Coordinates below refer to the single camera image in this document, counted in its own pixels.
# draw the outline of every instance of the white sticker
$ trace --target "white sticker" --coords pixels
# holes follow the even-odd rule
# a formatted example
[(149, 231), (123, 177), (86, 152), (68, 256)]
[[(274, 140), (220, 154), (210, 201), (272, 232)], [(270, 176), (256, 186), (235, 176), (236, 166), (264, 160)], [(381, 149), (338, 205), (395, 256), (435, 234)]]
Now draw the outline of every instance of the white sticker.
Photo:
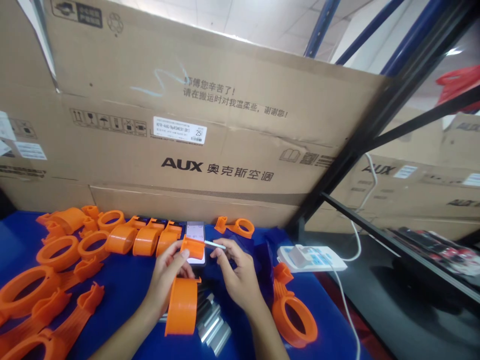
[(207, 127), (154, 116), (153, 134), (163, 138), (182, 140), (195, 144), (205, 144)]
[(10, 150), (12, 150), (10, 148), (10, 146), (8, 146), (6, 143), (4, 143), (3, 141), (0, 141), (0, 156), (2, 156), (3, 154), (6, 154), (8, 153)]
[(23, 158), (47, 160), (47, 157), (39, 144), (21, 141), (15, 141), (14, 143)]
[[(189, 224), (190, 221), (186, 223), (186, 232), (185, 236), (187, 238), (195, 239), (204, 242), (205, 241), (205, 230), (203, 225), (196, 225), (198, 222), (192, 221), (192, 223), (196, 223), (195, 225)], [(205, 250), (203, 250), (203, 257), (200, 259), (189, 258), (189, 264), (204, 264), (205, 263)]]
[(393, 175), (393, 177), (398, 178), (398, 179), (407, 179), (417, 169), (418, 169), (418, 167), (416, 167), (416, 166), (405, 165), (400, 170), (398, 170), (397, 173), (395, 175)]
[(0, 111), (0, 138), (13, 141), (17, 140), (12, 125), (10, 124), (9, 116), (4, 111)]
[(473, 173), (465, 179), (463, 185), (467, 186), (480, 186), (480, 174)]

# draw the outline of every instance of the orange plastic part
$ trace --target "orange plastic part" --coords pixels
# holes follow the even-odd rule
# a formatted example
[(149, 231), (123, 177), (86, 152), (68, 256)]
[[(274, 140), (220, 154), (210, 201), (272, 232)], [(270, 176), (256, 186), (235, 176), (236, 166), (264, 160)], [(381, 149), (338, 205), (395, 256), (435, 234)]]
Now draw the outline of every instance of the orange plastic part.
[(156, 256), (159, 257), (169, 248), (174, 242), (182, 236), (182, 227), (176, 226), (173, 221), (169, 221), (165, 230), (160, 234), (158, 245), (156, 247)]
[(43, 244), (48, 244), (52, 240), (67, 235), (64, 228), (57, 224), (55, 221), (47, 221), (45, 223), (45, 227), (48, 230), (48, 235), (46, 238), (41, 240)]
[(201, 260), (204, 257), (205, 243), (203, 241), (184, 236), (183, 242), (181, 243), (180, 252), (186, 249), (190, 251), (190, 258)]
[(171, 286), (165, 336), (192, 335), (197, 319), (197, 284), (202, 279), (177, 277)]
[[(113, 219), (117, 220), (112, 223), (108, 223)], [(125, 215), (120, 210), (111, 210), (105, 213), (101, 212), (100, 214), (98, 214), (97, 223), (98, 229), (111, 233), (112, 230), (115, 229), (117, 226), (125, 224)]]
[(227, 220), (228, 218), (226, 216), (219, 216), (214, 229), (220, 234), (225, 234), (225, 230), (227, 229)]
[(12, 330), (0, 335), (0, 358), (16, 344), (38, 334), (60, 314), (70, 301), (72, 294), (57, 289), (49, 298), (39, 300), (31, 310), (31, 316)]
[(254, 224), (247, 219), (239, 218), (233, 225), (226, 225), (228, 218), (226, 216), (218, 217), (216, 221), (215, 230), (220, 234), (225, 234), (225, 230), (229, 229), (231, 232), (238, 234), (244, 238), (251, 239), (255, 231)]
[(135, 236), (137, 236), (138, 232), (136, 228), (127, 224), (117, 226), (106, 239), (106, 251), (125, 255), (134, 245)]
[[(64, 253), (52, 257), (59, 250), (68, 247)], [(75, 264), (80, 259), (79, 241), (75, 236), (67, 235), (48, 242), (36, 254), (36, 261), (40, 265), (53, 268), (57, 273)]]
[(89, 260), (80, 261), (73, 271), (58, 274), (60, 276), (60, 289), (66, 291), (79, 283), (83, 283), (98, 273), (103, 265), (95, 256)]
[(44, 214), (39, 216), (36, 221), (42, 225), (47, 222), (55, 222), (59, 224), (65, 234), (72, 235), (75, 231), (80, 229), (84, 224), (85, 214), (77, 207), (71, 207), (65, 211), (55, 211), (51, 214)]
[(99, 229), (97, 222), (90, 216), (86, 216), (83, 220), (83, 229), (78, 233), (82, 239), (86, 238), (88, 235), (96, 232)]
[(90, 291), (78, 297), (75, 310), (55, 331), (45, 328), (38, 335), (30, 336), (12, 348), (2, 360), (21, 360), (38, 345), (45, 346), (45, 360), (65, 359), (87, 321), (95, 313), (104, 293), (104, 286), (94, 282)]
[[(319, 334), (317, 323), (310, 310), (296, 298), (293, 292), (288, 291), (285, 284), (293, 279), (289, 268), (280, 262), (273, 268), (273, 306), (271, 314), (275, 321), (276, 328), (280, 335), (294, 348), (304, 348), (307, 344), (314, 342)], [(290, 321), (286, 305), (289, 305), (298, 314), (305, 332), (299, 331)]]
[[(38, 279), (41, 284), (31, 293), (15, 300), (28, 285)], [(36, 266), (15, 276), (0, 290), (0, 325), (9, 318), (22, 318), (32, 312), (34, 305), (42, 299), (50, 297), (60, 286), (61, 278), (49, 266)]]
[(102, 246), (95, 250), (88, 251), (87, 249), (89, 248), (89, 246), (95, 244), (96, 242), (107, 240), (109, 235), (110, 234), (108, 231), (99, 230), (92, 232), (90, 235), (80, 241), (80, 244), (78, 244), (78, 253), (81, 258), (83, 260), (91, 260), (96, 257), (97, 261), (105, 260), (110, 255), (110, 253), (106, 249), (106, 241)]
[(148, 224), (138, 231), (133, 243), (133, 255), (152, 256), (154, 254), (159, 236), (165, 229), (165, 225), (157, 221), (151, 218)]
[(93, 220), (96, 221), (99, 219), (100, 212), (99, 212), (98, 206), (88, 205), (88, 206), (82, 207), (81, 210), (85, 215), (92, 218)]

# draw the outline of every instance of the white cable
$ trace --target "white cable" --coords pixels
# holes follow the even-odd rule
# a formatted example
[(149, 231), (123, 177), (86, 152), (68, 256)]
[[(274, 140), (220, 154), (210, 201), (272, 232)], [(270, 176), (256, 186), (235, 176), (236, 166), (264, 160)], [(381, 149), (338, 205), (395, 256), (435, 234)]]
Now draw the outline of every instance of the white cable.
[(355, 227), (355, 223), (352, 220), (350, 220), (350, 223), (351, 223), (351, 227), (353, 228), (353, 231), (355, 232), (356, 245), (358, 250), (356, 251), (356, 254), (353, 257), (349, 259), (342, 259), (344, 262), (356, 260), (359, 258), (360, 254), (362, 253), (362, 244), (360, 243), (359, 232), (357, 231), (357, 228)]
[(343, 300), (343, 305), (345, 306), (345, 311), (346, 311), (346, 316), (348, 317), (348, 322), (350, 323), (351, 329), (353, 331), (353, 335), (355, 335), (355, 341), (356, 341), (356, 356), (355, 360), (360, 360), (360, 339), (359, 336), (357, 335), (357, 331), (355, 330), (354, 322), (352, 321), (352, 318), (350, 317), (350, 312), (349, 308), (347, 307), (347, 301), (345, 300), (345, 294), (344, 294), (344, 289), (342, 288), (342, 282), (340, 281), (339, 275), (333, 268), (332, 264), (327, 262), (331, 269), (333, 270), (333, 273), (335, 274), (336, 280), (338, 281), (338, 286), (340, 287), (340, 293), (341, 293), (341, 299)]
[(346, 317), (348, 318), (348, 322), (350, 323), (351, 330), (353, 331), (353, 335), (355, 336), (355, 342), (356, 342), (356, 356), (355, 360), (360, 360), (360, 353), (361, 353), (361, 348), (360, 348), (360, 339), (359, 336), (357, 335), (357, 331), (355, 330), (354, 322), (352, 321), (352, 317), (350, 316), (350, 311), (347, 306), (347, 300), (345, 300), (345, 293), (344, 293), (344, 288), (342, 287), (342, 282), (340, 281), (340, 277), (335, 271), (334, 267), (332, 266), (332, 263), (330, 260), (327, 259), (326, 256), (324, 256), (320, 251), (318, 251), (316, 248), (309, 246), (310, 249), (313, 249), (321, 258), (324, 262), (326, 262), (330, 268), (332, 269), (333, 273), (335, 274), (336, 280), (338, 281), (338, 287), (340, 288), (340, 293), (341, 293), (341, 299), (343, 300), (343, 306), (345, 306), (345, 312), (346, 312)]
[[(355, 210), (356, 213), (358, 213), (360, 210), (362, 210), (367, 202), (367, 200), (370, 197), (370, 194), (374, 191), (374, 189), (377, 187), (377, 184), (379, 183), (379, 180), (377, 178), (377, 174), (375, 173), (375, 168), (374, 168), (374, 163), (372, 161), (372, 157), (368, 152), (364, 154), (366, 156), (366, 159), (368, 160), (368, 164), (370, 165), (370, 172), (373, 176), (373, 186), (370, 188), (368, 193), (366, 194), (365, 198), (361, 202), (360, 206)], [(342, 259), (344, 262), (350, 262), (353, 260), (356, 260), (359, 258), (360, 254), (362, 253), (362, 244), (360, 243), (360, 236), (357, 228), (355, 227), (355, 223), (350, 220), (351, 227), (353, 228), (353, 232), (355, 233), (355, 238), (356, 238), (356, 245), (357, 245), (357, 252), (356, 254), (349, 258), (349, 259)]]
[(373, 186), (371, 187), (371, 189), (366, 194), (366, 196), (363, 199), (363, 201), (361, 202), (360, 206), (355, 210), (356, 213), (358, 213), (360, 210), (362, 210), (364, 208), (365, 203), (367, 202), (367, 200), (370, 197), (370, 194), (374, 191), (374, 189), (377, 187), (377, 184), (379, 183), (379, 180), (377, 178), (377, 174), (375, 173), (375, 168), (374, 168), (374, 163), (372, 161), (372, 157), (370, 156), (370, 154), (368, 152), (366, 152), (364, 155), (366, 156), (366, 159), (368, 160), (368, 164), (370, 165), (370, 171), (371, 171), (371, 174), (373, 176)]

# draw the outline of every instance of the black metal frame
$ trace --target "black metal frame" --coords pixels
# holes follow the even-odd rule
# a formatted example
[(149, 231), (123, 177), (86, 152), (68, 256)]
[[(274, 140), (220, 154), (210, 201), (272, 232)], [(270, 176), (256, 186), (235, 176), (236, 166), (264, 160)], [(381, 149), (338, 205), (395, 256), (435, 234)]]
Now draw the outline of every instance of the black metal frame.
[(370, 110), (363, 117), (355, 133), (288, 222), (285, 229), (294, 241), (302, 241), (305, 223), (319, 209), (322, 203), (327, 201), (376, 239), (389, 247), (393, 247), (402, 256), (417, 261), (422, 267), (433, 272), (441, 283), (448, 287), (450, 291), (457, 292), (458, 296), (462, 297), (466, 303), (475, 304), (477, 307), (480, 306), (480, 295), (478, 293), (439, 270), (405, 245), (387, 236), (385, 232), (330, 197), (332, 191), (364, 153), (438, 120), (445, 115), (456, 113), (467, 105), (480, 101), (480, 86), (477, 86), (379, 136), (407, 100), (432, 73), (440, 61), (443, 60), (446, 53), (454, 47), (473, 22), (479, 18), (479, 15), (480, 3), (475, 0), (452, 1), (445, 8), (445, 11), (439, 17), (428, 36), (425, 37), (418, 49), (413, 53), (399, 75), (385, 86), (382, 93), (370, 107)]

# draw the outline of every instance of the blue surface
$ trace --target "blue surface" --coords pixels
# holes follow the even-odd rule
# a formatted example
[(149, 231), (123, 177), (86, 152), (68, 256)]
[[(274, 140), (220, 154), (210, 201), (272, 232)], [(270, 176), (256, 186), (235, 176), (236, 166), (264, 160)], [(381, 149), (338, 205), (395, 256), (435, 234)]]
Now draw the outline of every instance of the blue surface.
[[(47, 231), (35, 222), (37, 216), (39, 213), (18, 211), (0, 222), (0, 286), (38, 265), (35, 256), (42, 247), (41, 238), (47, 235)], [(265, 229), (256, 229), (253, 235), (256, 245), (264, 241), (262, 235), (265, 232)], [(221, 237), (211, 225), (206, 227), (205, 234), (207, 240)], [(155, 258), (112, 254), (104, 264), (93, 278), (70, 290), (73, 293), (70, 303), (49, 326), (55, 329), (70, 315), (77, 305), (77, 297), (90, 289), (92, 281), (105, 286), (101, 304), (86, 324), (68, 359), (87, 359), (135, 312), (147, 292)], [(317, 341), (306, 348), (296, 349), (285, 343), (290, 358), (354, 359), (356, 345), (352, 330), (317, 278), (311, 273), (295, 274), (287, 289), (305, 303), (318, 326)], [(232, 328), (232, 336), (218, 359), (252, 359), (254, 348), (245, 314), (239, 308), (230, 306), (222, 307), (222, 315)], [(8, 321), (0, 333), (21, 321)], [(196, 331), (192, 336), (168, 337), (164, 337), (164, 332), (165, 324), (159, 323), (138, 349), (134, 359), (217, 359), (210, 348), (202, 345)], [(361, 358), (371, 359), (363, 348)]]

